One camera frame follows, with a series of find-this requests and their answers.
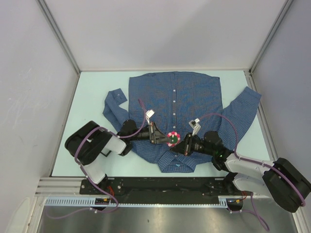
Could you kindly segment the aluminium front frame rail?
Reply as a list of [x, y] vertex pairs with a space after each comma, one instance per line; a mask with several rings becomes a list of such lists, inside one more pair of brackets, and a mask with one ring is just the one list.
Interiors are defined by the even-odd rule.
[[260, 195], [296, 194], [283, 178], [265, 184], [246, 178], [246, 187], [236, 187], [233, 180], [223, 177], [109, 177], [93, 185], [87, 178], [42, 178], [35, 191], [38, 196], [102, 195], [121, 196], [131, 191], [199, 192], [208, 196], [236, 196], [242, 191]]

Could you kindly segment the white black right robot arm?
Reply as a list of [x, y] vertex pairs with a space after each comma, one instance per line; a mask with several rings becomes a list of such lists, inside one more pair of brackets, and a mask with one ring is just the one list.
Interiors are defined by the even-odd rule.
[[239, 191], [271, 197], [281, 208], [294, 213], [305, 205], [311, 192], [311, 183], [286, 159], [261, 161], [243, 157], [223, 145], [215, 131], [204, 138], [188, 133], [170, 148], [175, 153], [190, 156], [197, 152], [210, 155], [214, 167], [226, 171], [224, 189], [230, 195]]

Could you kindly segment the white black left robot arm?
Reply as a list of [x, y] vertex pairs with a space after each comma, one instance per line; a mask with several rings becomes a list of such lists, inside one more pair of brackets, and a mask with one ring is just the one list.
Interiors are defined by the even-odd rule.
[[90, 121], [66, 140], [65, 148], [86, 177], [90, 178], [90, 188], [102, 194], [107, 190], [107, 181], [99, 157], [107, 157], [112, 152], [125, 156], [133, 148], [132, 142], [139, 140], [148, 140], [151, 144], [173, 144], [172, 139], [163, 134], [154, 122], [138, 128], [133, 120], [126, 120], [118, 134], [114, 135]]

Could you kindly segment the left aluminium corner post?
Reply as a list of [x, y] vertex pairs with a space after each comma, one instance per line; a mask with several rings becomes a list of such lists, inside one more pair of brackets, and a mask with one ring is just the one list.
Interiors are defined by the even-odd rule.
[[36, 3], [38, 4], [44, 18], [46, 19], [48, 25], [50, 26], [54, 36], [56, 37], [56, 40], [58, 41], [61, 49], [63, 50], [65, 56], [67, 57], [70, 65], [74, 69], [75, 73], [77, 75], [80, 75], [81, 70], [78, 66], [78, 63], [77, 63], [76, 59], [74, 58], [73, 53], [72, 53], [66, 39], [64, 38], [64, 36], [60, 30], [60, 27], [58, 26], [58, 23], [56, 22], [56, 19], [53, 16], [47, 2], [45, 0], [36, 0]]

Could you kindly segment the aluminium corner post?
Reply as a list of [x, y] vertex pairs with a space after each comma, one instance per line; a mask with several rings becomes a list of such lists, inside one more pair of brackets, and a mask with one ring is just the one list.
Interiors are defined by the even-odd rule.
[[256, 70], [258, 64], [260, 63], [260, 61], [262, 60], [265, 52], [267, 51], [270, 43], [273, 41], [276, 33], [278, 32], [284, 18], [286, 17], [287, 13], [289, 12], [292, 4], [294, 3], [294, 0], [286, 0], [280, 10], [280, 12], [278, 13], [274, 23], [272, 24], [260, 50], [258, 51], [254, 61], [252, 62], [252, 65], [250, 66], [248, 72], [250, 75], [253, 75], [254, 71]]
[[58, 23], [56, 22], [56, 19], [53, 16], [47, 2], [45, 0], [36, 0], [36, 3], [38, 4], [44, 18], [46, 19], [48, 25], [50, 26], [54, 36], [56, 37], [56, 40], [58, 41], [61, 49], [63, 50], [65, 56], [67, 57], [70, 65], [74, 69], [75, 73], [77, 75], [80, 75], [81, 70], [78, 66], [78, 63], [77, 63], [76, 59], [74, 58], [73, 53], [72, 53], [66, 39], [64, 38], [64, 36], [60, 30], [60, 27], [58, 26]]

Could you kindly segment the blue plaid button shirt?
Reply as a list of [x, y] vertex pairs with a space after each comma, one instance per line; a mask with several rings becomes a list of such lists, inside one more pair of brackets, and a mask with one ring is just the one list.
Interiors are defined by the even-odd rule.
[[260, 98], [246, 87], [223, 107], [218, 77], [195, 72], [147, 73], [129, 79], [128, 95], [120, 89], [110, 91], [103, 115], [116, 131], [130, 119], [140, 126], [144, 118], [141, 100], [147, 110], [154, 111], [152, 120], [164, 134], [176, 132], [184, 138], [191, 131], [189, 122], [201, 117], [199, 137], [216, 131], [224, 146], [233, 150], [252, 125]]

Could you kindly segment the right aluminium corner post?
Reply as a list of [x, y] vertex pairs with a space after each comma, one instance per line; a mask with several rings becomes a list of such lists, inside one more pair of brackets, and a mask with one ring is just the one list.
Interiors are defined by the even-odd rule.
[[272, 24], [260, 50], [258, 51], [254, 61], [252, 62], [252, 65], [250, 66], [248, 72], [250, 75], [253, 75], [254, 71], [256, 70], [258, 64], [260, 63], [260, 61], [262, 60], [265, 52], [267, 51], [270, 43], [273, 41], [276, 33], [278, 32], [284, 18], [286, 17], [287, 13], [289, 12], [292, 4], [294, 3], [294, 0], [286, 0], [280, 10], [280, 12], [278, 13], [274, 23]]

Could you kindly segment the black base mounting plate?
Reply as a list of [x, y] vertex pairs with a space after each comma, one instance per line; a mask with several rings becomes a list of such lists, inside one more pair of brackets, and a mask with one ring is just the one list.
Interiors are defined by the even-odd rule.
[[234, 185], [223, 177], [108, 177], [97, 185], [114, 195], [128, 194], [131, 191], [198, 191], [208, 196], [239, 196]]

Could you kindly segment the black framed clear box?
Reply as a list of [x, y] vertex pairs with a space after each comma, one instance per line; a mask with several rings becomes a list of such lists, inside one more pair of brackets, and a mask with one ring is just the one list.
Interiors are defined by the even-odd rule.
[[111, 151], [110, 150], [106, 150], [106, 149], [101, 151], [101, 154], [104, 155], [105, 157], [107, 157], [110, 153], [111, 153]]

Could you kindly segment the pink flower smiley brooch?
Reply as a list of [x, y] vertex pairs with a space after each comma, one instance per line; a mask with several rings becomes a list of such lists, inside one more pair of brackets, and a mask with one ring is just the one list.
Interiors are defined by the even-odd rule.
[[167, 134], [167, 137], [171, 140], [170, 142], [167, 143], [167, 145], [169, 147], [174, 147], [175, 145], [177, 145], [181, 138], [180, 138], [180, 134], [175, 132], [175, 131], [172, 131], [172, 132], [169, 132]]

